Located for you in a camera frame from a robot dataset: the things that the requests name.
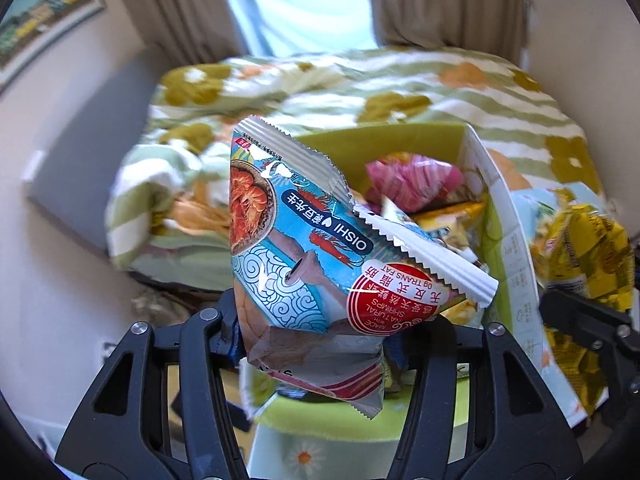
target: pink snack bag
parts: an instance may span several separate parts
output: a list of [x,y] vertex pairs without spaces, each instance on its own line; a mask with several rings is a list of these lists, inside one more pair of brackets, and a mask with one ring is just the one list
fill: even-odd
[[372,189],[367,199],[388,197],[405,213],[415,213],[434,200],[444,199],[464,178],[447,162],[413,153],[393,153],[366,164]]

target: dark blue logo label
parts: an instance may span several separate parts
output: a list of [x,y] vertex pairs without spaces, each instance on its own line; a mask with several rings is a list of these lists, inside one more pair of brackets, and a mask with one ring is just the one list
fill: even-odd
[[373,250],[373,242],[347,221],[336,218],[330,211],[321,210],[295,189],[286,189],[280,196],[282,203],[314,229],[337,238],[354,253],[366,256]]

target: bowl of shrimp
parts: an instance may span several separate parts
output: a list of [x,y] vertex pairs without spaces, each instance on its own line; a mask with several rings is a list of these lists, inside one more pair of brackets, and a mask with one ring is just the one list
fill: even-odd
[[231,255],[236,256],[264,239],[276,220],[276,192],[252,164],[231,161],[229,178]]

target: gray headboard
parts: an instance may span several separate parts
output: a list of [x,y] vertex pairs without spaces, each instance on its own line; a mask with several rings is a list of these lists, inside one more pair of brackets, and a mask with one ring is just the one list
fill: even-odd
[[138,142],[156,83],[171,68],[150,46],[117,71],[56,139],[27,197],[105,254],[104,210],[122,157]]

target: screw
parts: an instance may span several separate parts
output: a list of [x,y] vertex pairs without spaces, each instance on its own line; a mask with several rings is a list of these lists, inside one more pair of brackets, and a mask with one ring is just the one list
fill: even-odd
[[146,321],[137,321],[136,323],[131,325],[131,331],[135,335],[140,335],[145,333],[147,328],[149,328],[149,325],[146,323]]
[[631,381],[629,385],[629,391],[632,395],[640,394],[640,376],[636,376],[636,378]]
[[212,321],[216,319],[218,316],[219,316],[219,313],[215,308],[205,308],[200,311],[200,319],[204,321]]
[[493,335],[495,336],[501,336],[504,335],[505,332],[505,328],[504,325],[500,324],[500,323],[496,323],[495,321],[492,323],[489,323],[489,332],[491,332]]
[[631,335],[631,328],[629,325],[620,325],[616,329],[616,334],[618,334],[621,338],[629,337]]

